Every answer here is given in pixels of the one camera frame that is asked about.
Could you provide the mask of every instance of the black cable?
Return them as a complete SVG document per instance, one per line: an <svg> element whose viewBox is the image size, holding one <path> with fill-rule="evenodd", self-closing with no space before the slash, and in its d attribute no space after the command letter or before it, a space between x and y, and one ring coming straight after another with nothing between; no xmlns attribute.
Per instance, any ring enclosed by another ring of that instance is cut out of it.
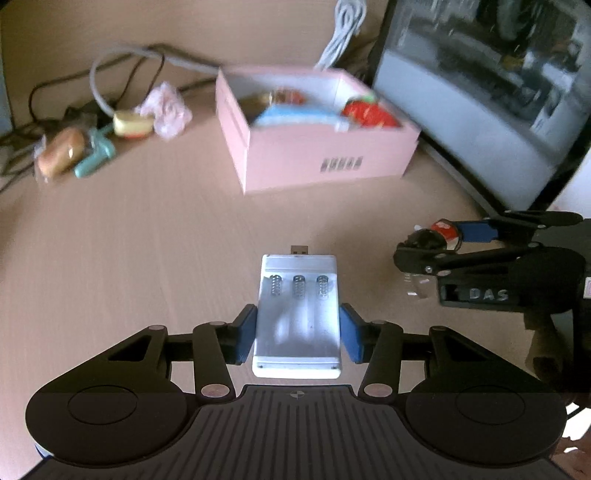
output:
<svg viewBox="0 0 591 480"><path fill-rule="evenodd" d="M188 92L189 90L195 90L197 88L205 87L207 85L215 83L215 81L216 81L215 77L208 78L208 79L200 79L200 80L197 80L196 82L192 82L187 85L183 85L182 87L179 87L177 90L179 93L185 93L185 92Z"/></svg>
<svg viewBox="0 0 591 480"><path fill-rule="evenodd" d="M162 72L162 69L164 68L165 62L166 62L166 56L164 55L164 53L160 53L160 66L158 67L158 70L156 70L156 74L154 75L154 78L152 78L152 81L150 82L150 86L148 87L148 90L146 91L146 94L145 94L142 102L144 100L146 100L146 98L148 98L148 95L152 91L152 88L154 88L154 85L156 84L156 81L158 80L158 77L160 76L160 73Z"/></svg>
<svg viewBox="0 0 591 480"><path fill-rule="evenodd" d="M571 413L569 413L567 415L567 419L570 420L571 418L577 416L579 413L581 413L583 410L585 410L585 407L577 407L576 410L573 410Z"/></svg>
<svg viewBox="0 0 591 480"><path fill-rule="evenodd" d="M134 55L132 53L126 53L125 55L121 55L113 60L109 60L105 63L102 63L101 65L99 65L96 68L96 71L102 72L103 70L110 69L111 67L114 67L116 65L119 65L120 63L123 63L126 60L129 60L133 56ZM38 118L35 115L35 112L33 111L33 97L36 92L38 92L41 89L50 87L52 85L59 85L61 83L71 82L72 80L79 80L84 77L87 77L88 75L90 75L90 69L81 70L79 72L72 73L71 75L66 75L64 77L58 77L53 80L48 80L47 82L42 82L42 83L39 83L38 85L35 85L35 87L33 87L33 90L31 90L31 93L29 94L29 101L28 101L29 115L31 115L33 122L38 122Z"/></svg>
<svg viewBox="0 0 591 480"><path fill-rule="evenodd" d="M0 194L8 190L10 186L16 183L18 180L23 179L26 176L25 173L27 173L29 170L33 170L33 162L31 162L26 167L17 170L17 172L0 188Z"/></svg>
<svg viewBox="0 0 591 480"><path fill-rule="evenodd" d="M149 48L149 50L156 51L157 53L160 53L156 49ZM156 71L156 74L152 78L152 81L150 82L150 86L148 87L148 90L147 90L147 92L146 92L146 94L145 94L145 96L144 96L144 98L143 98L142 101L146 100L146 98L148 97L148 95L152 91L152 88L154 88L154 85L156 84L156 81L158 80L158 77L160 76L160 73L162 72L162 69L164 68L164 63L166 62L166 56L163 53L160 53L160 57L161 57L160 58L160 66L158 67L158 70ZM137 73L138 69L146 62L146 60L149 60L149 59L147 57L142 57L134 65L134 68L131 70L131 73L129 74L129 78L127 79L127 83L125 84L125 87L123 88L123 91L121 92L121 94L119 95L119 97L117 98L117 100L115 100L115 102L114 102L114 109L115 110L117 110L117 107L118 107L119 103L121 102L121 100L127 94L127 90L129 90L129 87L131 85L131 82L133 81L133 79L135 77L135 74Z"/></svg>
<svg viewBox="0 0 591 480"><path fill-rule="evenodd" d="M131 82L133 81L138 69L145 63L146 60L148 60L146 57L141 57L134 65L134 68L131 70L131 73L129 74L129 78L127 79L127 83L125 84L123 91L121 92L121 94L119 95L117 100L115 100L115 102L114 102L115 110L117 110L117 106L119 105L119 102L123 99L123 97L127 93L127 90L129 90Z"/></svg>
<svg viewBox="0 0 591 480"><path fill-rule="evenodd" d="M33 151L34 151L34 147L32 144L30 144L29 146L24 147L24 148L20 149L19 151L13 153L12 156L8 159L8 161L2 166L2 168L0 168L0 177L9 177L12 175L18 175L19 173L22 173L23 171L28 169L31 165L33 165L32 161L29 162L27 164L27 166L24 168L19 168L17 170L9 170L9 168L11 168L12 166L20 163L20 158L30 155Z"/></svg>
<svg viewBox="0 0 591 480"><path fill-rule="evenodd" d="M170 50L174 54L176 54L177 56L183 56L183 57L186 57L186 58L193 60L193 61L200 61L201 63L206 62L202 59L195 59L191 55L188 55L187 53L182 52L181 50L175 49L174 47L171 47L171 46L163 44L163 43L148 45L148 47L146 47L146 48L148 50L152 50L152 51L157 52L160 55L161 59L160 59L160 65L159 65L158 69L156 70L156 73L154 74L152 81L150 82L148 90L146 91L146 94L144 96L144 100L150 94L150 92L152 91L152 88L154 88L154 85L156 84L156 81L158 80L158 78L164 68L164 64L166 63L165 54L159 50ZM135 56L135 54L133 54L133 53L121 55L113 60L102 63L101 65L99 65L97 67L96 71L101 72L103 70L107 70L111 67L114 67L116 65L119 65L119 64L129 60L130 58L133 58L134 56ZM119 98L117 98L117 100L115 101L115 106L127 94L127 91L129 90L129 87L130 87L135 75L137 74L137 71L146 62L146 60L149 60L149 59L146 57L142 57L135 63L134 67L132 68L132 70L129 74L127 82L125 83L123 91L119 95ZM20 139L20 143L23 143L23 141L24 141L30 145L32 142L38 141L44 134L47 134L48 132L57 132L60 129L61 120L59 120L57 118L41 118L41 119L37 118L35 112L33 111L33 99L34 99L35 94L39 90L50 87L52 85L59 85L61 83L71 82L73 80L79 80L81 78L87 77L88 75L90 75L90 69L81 70L79 72L72 73L70 75L58 77L58 78L55 78L52 80L48 80L46 82L39 83L38 85L35 85L35 87L33 87L32 91L31 91L31 93L29 94L29 98L28 98L29 114L31 115L31 118L33 120L25 125L21 125L20 127L14 128L12 130L12 132L9 132L8 134L0 137L0 146L6 146L6 145L14 146L15 144L18 144L19 141L16 141L15 137ZM184 93L189 90L193 90L196 88L200 88L202 86L209 85L213 82L215 82L215 78L197 80L196 82L189 83L187 85L180 87L178 89L178 91L180 93ZM31 170L33 167L34 167L34 162L30 162L29 164L27 164L24 167L21 167L16 170L12 170L12 171L7 171L8 165L5 165L5 167L3 169L1 169L1 171L0 171L0 177L10 177L10 179L0 188L0 193L6 191L11 185L13 185L20 178L23 178L24 175L29 170Z"/></svg>

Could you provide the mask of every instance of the grey cable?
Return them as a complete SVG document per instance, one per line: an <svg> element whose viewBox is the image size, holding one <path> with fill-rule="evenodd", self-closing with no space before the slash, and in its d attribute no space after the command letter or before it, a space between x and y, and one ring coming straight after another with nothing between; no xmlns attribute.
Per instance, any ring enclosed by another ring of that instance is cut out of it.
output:
<svg viewBox="0 0 591 480"><path fill-rule="evenodd" d="M105 57L114 55L114 54L121 54L121 53L132 53L134 55L145 57L148 59L156 59L161 60L164 55L164 60L169 62L172 65L177 67L184 68L186 70L192 70L194 72L202 72L208 73L211 75L217 75L217 71L219 70L217 67L212 67L211 65L205 65L203 63L198 63L195 61L190 61L186 59L182 59L179 57L175 57L169 54L162 54L156 52L154 50L147 50L145 48L131 46L131 45L117 45L108 50L105 50L92 64L90 68L90 89L92 91L92 95L94 96L96 103L99 105L100 109L104 111L105 114L109 116L114 116L115 111L109 106L109 104L105 101L102 95L99 92L99 89L96 86L96 69L98 66L103 62Z"/></svg>

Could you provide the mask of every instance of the robotic arm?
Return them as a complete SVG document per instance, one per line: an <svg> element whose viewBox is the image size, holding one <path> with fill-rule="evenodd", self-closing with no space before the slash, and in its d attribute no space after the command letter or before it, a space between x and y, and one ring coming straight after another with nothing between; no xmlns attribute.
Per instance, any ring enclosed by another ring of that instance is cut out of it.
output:
<svg viewBox="0 0 591 480"><path fill-rule="evenodd" d="M557 391L576 393L589 405L591 392L591 271L586 236L571 245L571 227L584 226L570 212L506 212L479 222L440 220L398 245L394 263L403 272L435 275L441 305L479 310L524 312L547 317L568 315L573 329L573 359L559 378ZM458 237L454 250L440 233ZM458 254L462 242L502 241L503 248ZM568 248L550 246L567 245Z"/></svg>

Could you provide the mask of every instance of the screw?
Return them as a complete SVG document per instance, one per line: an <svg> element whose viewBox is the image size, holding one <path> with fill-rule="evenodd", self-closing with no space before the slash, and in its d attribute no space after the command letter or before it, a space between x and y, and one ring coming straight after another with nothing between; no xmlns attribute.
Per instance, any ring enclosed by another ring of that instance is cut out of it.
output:
<svg viewBox="0 0 591 480"><path fill-rule="evenodd" d="M230 389L221 383L210 383L201 389L201 395L209 398L222 398L230 393Z"/></svg>
<svg viewBox="0 0 591 480"><path fill-rule="evenodd" d="M370 383L363 389L366 395L376 398L384 398L392 395L392 387L384 383Z"/></svg>

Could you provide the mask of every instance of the cable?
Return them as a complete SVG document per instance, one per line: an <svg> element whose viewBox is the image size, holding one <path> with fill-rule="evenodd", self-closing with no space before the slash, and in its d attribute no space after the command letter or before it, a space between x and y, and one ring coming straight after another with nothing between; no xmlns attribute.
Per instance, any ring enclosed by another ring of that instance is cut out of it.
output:
<svg viewBox="0 0 591 480"><path fill-rule="evenodd" d="M139 48L134 46L115 46L103 52L92 64L89 73L90 79L90 89L92 91L92 95L95 97L96 103L99 105L100 109L104 111L109 116L113 116L115 111L111 106L105 101L105 99L100 94L98 88L96 87L96 72L100 68L102 60L113 54L117 53L125 53L125 54L135 54L140 57L146 57L149 59L162 59L164 56L164 61L171 63L177 67L182 67L187 70L193 70L195 72L202 72L202 73L209 73L212 75L217 75L218 67L214 67L211 65L205 65L203 63L199 63L196 61L185 60L179 57L175 57L168 54L157 53L154 50L149 50L147 48Z"/></svg>
<svg viewBox="0 0 591 480"><path fill-rule="evenodd" d="M583 410L585 410L585 407L577 407L576 410L573 410L571 413L569 413L567 415L567 419L570 420L571 418L573 418L574 416L578 415L579 413L581 413Z"/></svg>
<svg viewBox="0 0 591 480"><path fill-rule="evenodd" d="M32 170L32 169L33 169L33 162L29 163L29 165L27 165L26 167L23 167L20 170L17 170L12 175L12 177L4 185L2 185L2 187L0 187L0 194L5 192L6 190L8 190L11 187L11 185L16 183L18 180L23 179L26 176L25 174L28 173L28 171Z"/></svg>
<svg viewBox="0 0 591 480"><path fill-rule="evenodd" d="M167 59L170 59L170 61L173 64L179 64L179 66L184 66L185 64L192 64L194 66L200 65L200 66L204 67L205 69L209 69L211 73L217 74L217 66L214 66L211 63L210 64L203 63L204 61L209 61L209 60L196 59L196 58L192 57L191 55L187 54L186 52L183 52L177 48L174 48L173 46L168 45L166 43L150 44L150 45L146 46L145 48L141 48L140 50L142 50L142 51L151 50L153 53L150 56L140 54L140 56L142 57L141 62L138 62L139 64L136 64L134 66L134 68L129 76L128 83L125 85L124 91L120 95L118 101L121 101L122 97L127 93L127 90L129 89L129 85L131 84L131 81L133 80L137 70L143 64L143 62L145 62L148 58L154 58L154 59L161 60L163 54L159 53L158 50L172 51L174 53L174 56L166 56L165 61ZM126 51L125 54L120 55L120 56L114 58L113 60L109 60L105 63L98 64L95 68L95 72L102 72L104 70L115 67L115 66L117 66L117 65L119 65L119 64L121 64L121 63L123 63L123 62L125 62L137 55L136 52L130 51L129 49L127 49L125 51ZM53 86L53 85L59 85L61 83L71 82L73 80L79 80L84 77L88 77L90 75L90 71L91 71L91 69L80 70L79 72L72 73L70 75L66 75L63 77L58 77L53 80L49 80L47 82L42 82L42 83L39 83L38 85L36 85L33 88L33 90L31 91L31 93L29 94L29 99L28 99L29 115L31 116L33 123L39 121L39 119L37 118L37 116L33 110L33 98L39 90Z"/></svg>
<svg viewBox="0 0 591 480"><path fill-rule="evenodd" d="M125 87L123 87L123 91L117 97L117 100L115 100L113 103L115 105L115 108L117 108L117 106L119 105L119 102L121 100L123 100L123 98L125 97L125 94L127 94L127 90L129 90L129 87L131 86L131 82L133 81L135 74L137 73L138 69L142 66L142 64L144 64L146 62L146 60L148 60L148 59L141 58L135 63L134 68L131 70L131 73L129 74L129 78L127 78L127 83L125 84Z"/></svg>
<svg viewBox="0 0 591 480"><path fill-rule="evenodd" d="M154 88L154 85L156 84L156 80L158 80L158 77L160 76L160 73L162 72L162 69L164 68L165 62L166 62L166 56L164 55L164 53L161 53L160 54L160 66L158 67L158 70L156 70L156 74L152 78L152 81L150 82L150 86L148 87L148 90L146 91L146 94L144 95L144 99L142 100L142 102L144 100L146 100L146 98L148 98L148 95L152 91L152 88Z"/></svg>
<svg viewBox="0 0 591 480"><path fill-rule="evenodd" d="M345 52L353 35L358 35L367 14L366 0L338 0L335 7L335 33L322 52L316 68L332 67Z"/></svg>
<svg viewBox="0 0 591 480"><path fill-rule="evenodd" d="M156 71L156 74L154 75L154 77L152 78L152 81L150 82L150 86L148 87L148 90L146 91L146 94L144 95L144 98L142 101L146 100L146 98L148 97L148 95L150 94L150 92L152 91L152 88L154 88L154 85L156 84L156 81L158 80L158 77L160 76L160 73L162 72L162 69L164 68L164 63L165 63L165 57L164 54L160 54L161 59L160 59L160 66L158 67L158 70ZM117 98L117 100L114 101L113 105L115 105L115 109L118 108L119 103L121 102L121 100L125 97L125 94L127 93L127 90L129 90L129 87L131 85L131 82L133 81L135 74L137 73L138 69L147 61L148 59L146 57L142 57L140 58L136 64L134 65L134 68L131 70L131 73L129 74L129 78L127 79L127 83L125 84L125 87L123 88L123 91L121 92L121 94L119 95L119 97Z"/></svg>
<svg viewBox="0 0 591 480"><path fill-rule="evenodd" d="M114 67L116 65L119 65L120 63L123 63L127 60L129 60L130 58L132 58L133 55L131 53L126 54L126 55L121 55L111 61L108 61L102 65L98 65L96 68L97 72L101 72L102 70L106 70L106 69L110 69L111 67ZM81 70L79 72L76 73L72 73L71 75L66 75L64 77L58 77L56 79L53 80L49 80L47 82L42 82L38 85L36 85L33 90L31 90L31 93L29 94L29 115L31 115L31 118L33 119L33 122L38 122L38 118L35 115L35 112L33 111L33 97L35 95L35 93L37 93L39 90L50 87L52 85L59 85L60 83L66 83L66 82L71 82L73 80L79 80L82 79L84 77L87 77L88 75L90 75L90 69L88 70Z"/></svg>
<svg viewBox="0 0 591 480"><path fill-rule="evenodd" d="M116 57L113 60L109 60L105 63L96 65L95 72L101 72L103 70L110 69L116 65L119 65L119 64L133 58L133 56L136 56L136 55L140 55L141 58L135 63L134 67L132 68L132 70L129 74L128 80L125 83L125 86L123 88L123 91L121 92L121 94L119 95L119 97L117 98L117 100L114 103L115 106L117 106L117 104L127 94L127 91L129 90L129 87L131 86L131 83L132 83L137 71L139 70L139 68L150 58L159 59L160 65L158 66L158 69L150 82L150 85L146 91L144 99L150 94L150 91L152 91L152 88L156 84L156 81L158 80L158 77L160 76L160 73L162 72L162 70L164 68L165 62L167 62L167 61L169 61L172 64L181 66L181 67L189 68L190 70L208 72L208 73L215 74L215 75L217 75L217 70L219 68L218 66L216 66L214 64L204 63L204 60L196 59L196 58L192 57L191 55L187 54L186 52L183 52L177 48L174 48L174 47L169 46L164 43L148 45L145 48L121 47L121 46L117 47L117 48L125 48L129 51L129 53L125 53L123 55ZM163 53L159 50L172 51L174 53L174 55L173 56L166 55L165 53ZM10 177L9 180L0 188L0 193L6 191L17 180L23 178L25 176L25 173L27 173L30 169L32 169L34 167L34 162L30 162L26 166L18 168L16 170L8 170L8 166L10 164L13 164L16 159L18 159L18 158L22 157L23 155L27 154L28 152L30 152L33 148L33 143L37 142L44 134L51 133L51 132L57 132L63 126L62 121L57 118L40 119L36 116L36 114L33 110L33 99L34 99L35 94L41 89L44 89L44 88L47 88L47 87L50 87L53 85L59 85L61 83L71 82L73 80L78 80L78 79L84 78L86 76L90 76L90 74L91 74L91 69L81 70L79 72L76 72L76 73L73 73L70 75L58 77L58 78L55 78L55 79L52 79L52 80L49 80L46 82L39 83L38 85L33 87L31 93L29 94L29 98L28 98L29 114L31 115L31 118L33 119L33 121L31 121L25 125L21 125L20 127L16 127L12 130L12 132L0 137L0 147L9 145L9 146L12 146L13 148L18 148L19 145L26 145L24 148L17 150L12 155L11 159L7 162L7 164L4 165L4 167L2 169L0 169L0 177ZM209 84L215 82L215 80L216 80L215 77L214 78L207 78L207 79L200 79L200 80L197 80L195 82L192 82L192 83L189 83L187 85L180 87L178 89L178 91L181 93L185 93L185 92L188 92L189 90L193 90L195 88L200 88L200 87L209 85Z"/></svg>

